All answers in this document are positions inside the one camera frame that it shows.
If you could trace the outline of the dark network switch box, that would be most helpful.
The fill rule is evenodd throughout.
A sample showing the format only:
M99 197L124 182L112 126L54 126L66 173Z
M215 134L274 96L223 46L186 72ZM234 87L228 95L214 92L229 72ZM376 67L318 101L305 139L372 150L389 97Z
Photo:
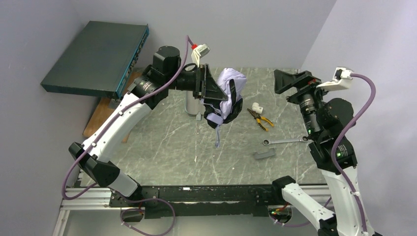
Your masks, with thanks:
M148 36L148 25L89 21L40 84L47 92L119 100Z

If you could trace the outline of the silver ratchet wrench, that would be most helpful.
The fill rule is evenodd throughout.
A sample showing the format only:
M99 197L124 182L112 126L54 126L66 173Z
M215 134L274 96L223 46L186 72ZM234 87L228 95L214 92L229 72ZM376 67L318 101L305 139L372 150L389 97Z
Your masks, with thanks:
M293 139L283 139L283 140L263 140L262 144L264 146L274 145L274 144L286 144L286 143L306 143L308 142L308 138L306 136L300 138L293 138Z

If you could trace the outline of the lilac umbrella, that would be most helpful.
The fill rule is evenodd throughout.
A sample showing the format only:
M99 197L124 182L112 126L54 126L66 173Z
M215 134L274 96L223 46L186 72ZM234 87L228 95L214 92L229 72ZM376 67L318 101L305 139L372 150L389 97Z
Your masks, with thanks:
M215 147L220 146L220 127L228 124L238 117L243 107L243 91L247 78L241 72L233 68L225 68L221 71L216 84L226 95L224 101L208 99L202 100L205 107L204 119L207 124L215 129Z

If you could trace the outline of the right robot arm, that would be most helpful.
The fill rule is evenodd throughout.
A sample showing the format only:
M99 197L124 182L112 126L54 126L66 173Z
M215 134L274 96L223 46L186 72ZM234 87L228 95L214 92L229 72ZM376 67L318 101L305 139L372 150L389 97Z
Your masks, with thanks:
M349 89L354 78L365 80L371 89L370 97L358 112L354 112L351 103L345 99L323 100L329 92ZM279 203L295 207L320 236L376 235L367 218L357 182L355 150L346 138L348 130L355 126L373 102L376 95L374 83L345 67L336 68L329 82L322 82L309 71L290 74L275 70L275 93L281 94L291 88L297 91L288 96L287 101L300 108L310 141L310 153L326 180L334 209L326 209L290 176L273 181L272 197Z

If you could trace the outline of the yellow handled pliers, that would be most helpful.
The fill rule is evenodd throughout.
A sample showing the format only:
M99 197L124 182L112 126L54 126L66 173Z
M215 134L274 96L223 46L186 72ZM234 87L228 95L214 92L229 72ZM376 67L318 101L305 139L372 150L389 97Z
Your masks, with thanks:
M260 114L256 113L255 111L247 108L247 111L251 114L251 116L256 120L257 124L259 125L259 127L264 130L264 131L268 131L268 128L266 128L263 124L262 121L267 122L271 127L274 127L274 124L267 119L264 116L261 116Z

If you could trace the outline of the grey plastic bracket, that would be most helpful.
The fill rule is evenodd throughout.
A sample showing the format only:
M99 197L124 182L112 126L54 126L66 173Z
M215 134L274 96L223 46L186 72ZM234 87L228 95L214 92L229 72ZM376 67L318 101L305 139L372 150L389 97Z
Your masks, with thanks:
M275 148L270 148L266 152L262 152L262 153L255 152L255 153L253 153L253 158L255 160L261 160L261 159L269 158L269 157L272 157L272 156L275 156L275 155L276 155Z

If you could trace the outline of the grey metal stand plate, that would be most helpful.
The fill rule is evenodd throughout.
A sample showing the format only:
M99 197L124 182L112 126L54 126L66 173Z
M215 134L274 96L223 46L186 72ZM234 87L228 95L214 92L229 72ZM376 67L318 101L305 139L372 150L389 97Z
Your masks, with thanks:
M119 100L110 99L109 104L108 104L108 108L115 110L119 106L119 104L120 104Z

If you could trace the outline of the wooden board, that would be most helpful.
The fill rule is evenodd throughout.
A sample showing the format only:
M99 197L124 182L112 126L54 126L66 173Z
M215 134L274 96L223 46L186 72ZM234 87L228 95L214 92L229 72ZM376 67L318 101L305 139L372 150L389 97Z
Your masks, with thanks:
M131 85L134 81L134 79L138 78L142 74L143 68L134 68L133 72L131 72L129 79L126 83L126 88L123 90L123 94L126 94L127 87ZM108 108L110 98L102 97L96 106L94 112L92 113L92 116L90 120L87 123L86 128L83 131L83 136L85 138L89 138L91 135L93 135L107 120L107 118L110 117L110 115L114 112L113 109ZM126 143L129 138L130 132L127 133L127 135L122 140L122 143Z

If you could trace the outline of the white pipe elbow fitting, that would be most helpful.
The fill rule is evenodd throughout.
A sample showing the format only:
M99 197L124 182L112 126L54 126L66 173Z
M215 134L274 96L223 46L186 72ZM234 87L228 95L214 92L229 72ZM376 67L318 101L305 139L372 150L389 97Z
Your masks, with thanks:
M251 110L254 111L255 113L261 115L263 113L263 107L259 105L259 103L254 102L251 106Z

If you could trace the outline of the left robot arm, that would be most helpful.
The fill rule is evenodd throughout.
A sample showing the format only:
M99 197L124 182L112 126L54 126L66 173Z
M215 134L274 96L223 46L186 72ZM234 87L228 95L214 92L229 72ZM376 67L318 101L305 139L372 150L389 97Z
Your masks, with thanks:
M209 52L206 44L192 45L192 63L181 59L178 48L162 46L153 55L141 76L128 87L119 106L103 125L83 143L73 143L69 151L77 165L97 185L108 187L131 201L142 200L142 187L111 162L113 148L157 104L169 90L190 91L196 99L208 102L227 100L227 95L212 77L209 65L200 58Z

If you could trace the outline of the aluminium frame rail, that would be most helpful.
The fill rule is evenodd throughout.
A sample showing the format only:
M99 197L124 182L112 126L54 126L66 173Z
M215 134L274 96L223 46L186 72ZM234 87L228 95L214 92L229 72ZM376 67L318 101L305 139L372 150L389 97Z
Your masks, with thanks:
M62 236L71 211L108 210L111 190L107 188L91 188L74 200L62 200L53 236Z

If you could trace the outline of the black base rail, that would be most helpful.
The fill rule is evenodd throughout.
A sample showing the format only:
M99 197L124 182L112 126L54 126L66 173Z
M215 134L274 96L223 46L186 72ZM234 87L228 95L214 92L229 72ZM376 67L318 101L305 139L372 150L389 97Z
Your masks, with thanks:
M141 207L146 219L172 216L251 215L273 216L281 222L292 217L292 210L275 197L270 184L143 186L144 203L130 203L112 191L110 207Z

